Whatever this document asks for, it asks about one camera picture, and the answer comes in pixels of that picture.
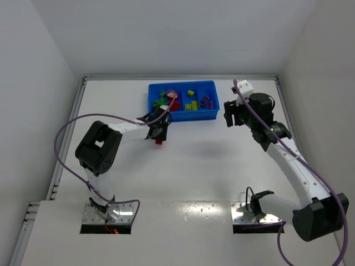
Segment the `purple paw lego brick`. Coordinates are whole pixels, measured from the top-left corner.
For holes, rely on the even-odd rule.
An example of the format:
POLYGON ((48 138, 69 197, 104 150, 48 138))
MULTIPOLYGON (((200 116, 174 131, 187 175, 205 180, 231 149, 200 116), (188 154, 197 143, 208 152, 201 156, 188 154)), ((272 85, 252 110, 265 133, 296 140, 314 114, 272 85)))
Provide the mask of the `purple paw lego brick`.
POLYGON ((208 96, 204 95, 200 100, 200 106, 202 108, 206 108, 207 105, 209 104, 209 102, 210 102, 210 98, 208 96))

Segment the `lime two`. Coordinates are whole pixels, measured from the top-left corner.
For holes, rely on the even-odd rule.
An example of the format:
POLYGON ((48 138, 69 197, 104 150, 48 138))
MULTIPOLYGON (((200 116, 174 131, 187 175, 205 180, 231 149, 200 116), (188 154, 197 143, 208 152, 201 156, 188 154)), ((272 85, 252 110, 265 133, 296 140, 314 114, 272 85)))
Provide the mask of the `lime two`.
POLYGON ((193 111, 199 110, 199 103, 198 103, 198 101, 192 101, 192 102, 191 102, 191 109, 192 109, 193 111))

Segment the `red flower lego brick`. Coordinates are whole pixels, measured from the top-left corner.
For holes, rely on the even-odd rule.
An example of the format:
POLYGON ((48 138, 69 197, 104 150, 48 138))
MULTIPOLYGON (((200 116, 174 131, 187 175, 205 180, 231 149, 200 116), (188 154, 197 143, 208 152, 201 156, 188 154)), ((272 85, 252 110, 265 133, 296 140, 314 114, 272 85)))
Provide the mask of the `red flower lego brick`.
POLYGON ((169 100, 172 100, 172 99, 177 100, 179 98, 179 94, 177 92, 169 92, 166 97, 169 100))

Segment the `purple butterfly lego brick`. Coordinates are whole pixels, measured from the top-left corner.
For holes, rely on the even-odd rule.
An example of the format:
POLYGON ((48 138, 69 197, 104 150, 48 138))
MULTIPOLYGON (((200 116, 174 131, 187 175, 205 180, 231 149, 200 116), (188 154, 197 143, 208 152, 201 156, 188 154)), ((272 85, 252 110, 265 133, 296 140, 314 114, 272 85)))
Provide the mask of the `purple butterfly lego brick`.
POLYGON ((213 106, 213 102, 208 102, 207 104, 206 104, 206 108, 208 109, 208 110, 212 110, 213 108, 214 108, 214 106, 213 106))

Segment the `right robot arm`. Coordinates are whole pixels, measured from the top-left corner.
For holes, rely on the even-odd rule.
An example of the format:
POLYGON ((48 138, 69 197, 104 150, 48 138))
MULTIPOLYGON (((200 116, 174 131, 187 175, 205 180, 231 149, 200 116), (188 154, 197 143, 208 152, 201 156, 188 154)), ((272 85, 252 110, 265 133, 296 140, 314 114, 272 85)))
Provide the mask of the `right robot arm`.
POLYGON ((245 105, 240 98, 224 103, 227 127, 247 126, 253 139, 261 145, 280 167, 293 187, 298 199, 289 202, 270 190, 251 196, 249 207, 255 216, 270 213, 293 225, 306 242, 343 227, 342 211, 347 211, 349 200, 340 193, 333 196, 304 164, 297 152, 287 127, 273 117, 275 102, 265 93, 252 93, 245 105))

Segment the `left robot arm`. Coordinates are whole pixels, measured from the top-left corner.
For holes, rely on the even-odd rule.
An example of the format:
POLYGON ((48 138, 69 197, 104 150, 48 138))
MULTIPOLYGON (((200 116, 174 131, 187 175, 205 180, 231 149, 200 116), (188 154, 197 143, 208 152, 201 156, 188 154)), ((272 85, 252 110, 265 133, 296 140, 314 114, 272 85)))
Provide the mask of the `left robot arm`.
POLYGON ((94 122, 75 151, 88 178, 92 196, 90 205, 100 214, 109 214, 116 204, 110 188, 108 172, 114 164, 119 146, 136 140, 154 140, 160 144, 166 140, 171 115, 166 105, 154 113, 139 117, 133 122, 105 124, 94 122))

